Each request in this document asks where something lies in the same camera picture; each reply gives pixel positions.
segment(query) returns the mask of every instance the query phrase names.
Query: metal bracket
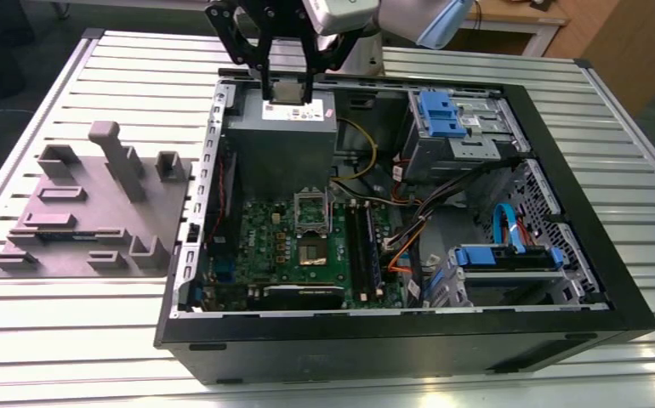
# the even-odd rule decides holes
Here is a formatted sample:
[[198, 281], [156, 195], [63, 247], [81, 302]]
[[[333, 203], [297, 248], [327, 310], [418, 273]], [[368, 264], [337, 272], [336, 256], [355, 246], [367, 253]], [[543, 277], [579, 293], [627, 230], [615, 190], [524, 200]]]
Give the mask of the metal bracket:
[[464, 139], [448, 139], [450, 149], [455, 159], [464, 160], [499, 160], [500, 153], [495, 143], [482, 135], [472, 133]]

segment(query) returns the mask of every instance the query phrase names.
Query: red wire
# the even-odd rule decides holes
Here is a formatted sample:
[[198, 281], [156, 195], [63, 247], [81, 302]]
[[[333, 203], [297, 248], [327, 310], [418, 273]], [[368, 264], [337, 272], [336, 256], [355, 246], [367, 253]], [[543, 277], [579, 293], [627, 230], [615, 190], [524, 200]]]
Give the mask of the red wire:
[[222, 215], [225, 214], [225, 192], [222, 190], [222, 158], [218, 157], [217, 160], [217, 170], [218, 170], [218, 177], [217, 177], [217, 201], [220, 205], [220, 209], [217, 212], [217, 219], [214, 220], [214, 225], [213, 225], [213, 230], [210, 230], [210, 234], [208, 235], [208, 238], [205, 240], [205, 243], [210, 242], [213, 239], [214, 231], [217, 230], [217, 226], [221, 223]]

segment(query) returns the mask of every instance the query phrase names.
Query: white label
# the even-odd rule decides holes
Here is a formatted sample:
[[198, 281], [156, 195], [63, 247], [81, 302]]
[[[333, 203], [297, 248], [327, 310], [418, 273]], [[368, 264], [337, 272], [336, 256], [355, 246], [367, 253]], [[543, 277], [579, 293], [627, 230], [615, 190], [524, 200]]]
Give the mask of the white label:
[[463, 126], [480, 126], [480, 122], [474, 116], [460, 116], [460, 123]]
[[399, 166], [392, 166], [392, 179], [402, 181], [402, 167]]
[[407, 292], [410, 292], [415, 298], [419, 298], [419, 286], [412, 279], [410, 279], [410, 283], [407, 284]]
[[324, 105], [321, 99], [312, 99], [312, 102], [303, 106], [272, 105], [264, 100], [261, 117], [265, 121], [323, 122]]
[[434, 253], [430, 254], [430, 257], [427, 258], [427, 262], [424, 263], [424, 266], [431, 267], [439, 264], [439, 256], [436, 256]]

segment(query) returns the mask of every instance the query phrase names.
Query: orange wire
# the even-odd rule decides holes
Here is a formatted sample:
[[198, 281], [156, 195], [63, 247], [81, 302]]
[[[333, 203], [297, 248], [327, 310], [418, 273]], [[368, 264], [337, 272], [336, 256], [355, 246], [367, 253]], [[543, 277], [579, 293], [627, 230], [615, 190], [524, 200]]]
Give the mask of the orange wire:
[[412, 244], [412, 242], [415, 241], [415, 239], [418, 238], [419, 236], [419, 233], [422, 232], [422, 230], [424, 229], [424, 226], [426, 224], [422, 224], [422, 227], [419, 227], [418, 231], [415, 232], [415, 234], [411, 236], [411, 238], [407, 240], [407, 242], [404, 242], [404, 245], [402, 245], [402, 248], [400, 250], [397, 251], [395, 257], [392, 258], [392, 260], [389, 261], [389, 264], [387, 265], [387, 271], [392, 272], [392, 271], [397, 271], [397, 272], [410, 272], [411, 273], [411, 270], [407, 270], [407, 269], [403, 269], [400, 267], [395, 267], [395, 263], [396, 263], [396, 259], [400, 257], [400, 255], [404, 253], [404, 251], [407, 250], [407, 248], [410, 248], [410, 245]]

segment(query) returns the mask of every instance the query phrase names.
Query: aluminum table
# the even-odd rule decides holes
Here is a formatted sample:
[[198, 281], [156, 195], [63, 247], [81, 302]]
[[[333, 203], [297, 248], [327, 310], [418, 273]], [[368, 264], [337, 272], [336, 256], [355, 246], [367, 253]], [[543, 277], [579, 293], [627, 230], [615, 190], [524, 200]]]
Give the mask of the aluminum table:
[[[0, 172], [0, 251], [43, 145], [117, 121], [141, 157], [197, 158], [216, 71], [210, 37], [87, 31]], [[301, 69], [277, 42], [273, 69]], [[655, 311], [655, 149], [591, 69], [563, 59], [384, 49], [385, 73], [523, 85]], [[655, 406], [655, 333], [532, 374], [202, 387], [152, 347], [164, 279], [0, 280], [0, 404], [41, 406]]]

